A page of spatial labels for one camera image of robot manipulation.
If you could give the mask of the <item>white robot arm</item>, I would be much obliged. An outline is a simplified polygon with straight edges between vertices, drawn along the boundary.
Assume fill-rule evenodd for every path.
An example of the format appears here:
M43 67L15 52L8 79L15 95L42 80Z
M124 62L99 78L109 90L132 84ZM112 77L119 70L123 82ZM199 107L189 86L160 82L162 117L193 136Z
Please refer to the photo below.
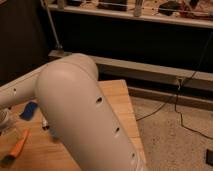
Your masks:
M74 53L0 87L0 110L35 99L82 171L148 171L98 84L98 68Z

